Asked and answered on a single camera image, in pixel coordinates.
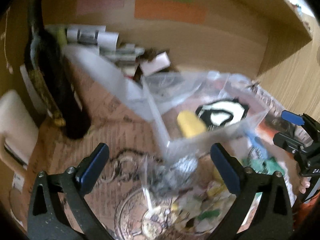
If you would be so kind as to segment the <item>person's right hand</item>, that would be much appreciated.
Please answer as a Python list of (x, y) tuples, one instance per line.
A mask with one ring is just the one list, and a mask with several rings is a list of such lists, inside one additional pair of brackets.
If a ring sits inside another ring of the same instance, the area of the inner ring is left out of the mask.
[(310, 177), (300, 177), (300, 185), (298, 188), (300, 193), (306, 193), (306, 189), (310, 187), (310, 179)]

